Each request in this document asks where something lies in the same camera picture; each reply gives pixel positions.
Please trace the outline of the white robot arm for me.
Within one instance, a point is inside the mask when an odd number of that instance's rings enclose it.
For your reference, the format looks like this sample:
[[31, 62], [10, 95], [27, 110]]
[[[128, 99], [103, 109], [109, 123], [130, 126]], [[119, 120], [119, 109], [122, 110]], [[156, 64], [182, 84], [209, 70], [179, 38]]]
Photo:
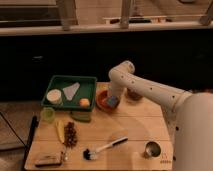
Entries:
[[173, 171], [213, 171], [213, 94], [189, 91], [134, 75], [131, 61], [108, 72], [108, 96], [121, 98], [125, 88], [177, 114]]

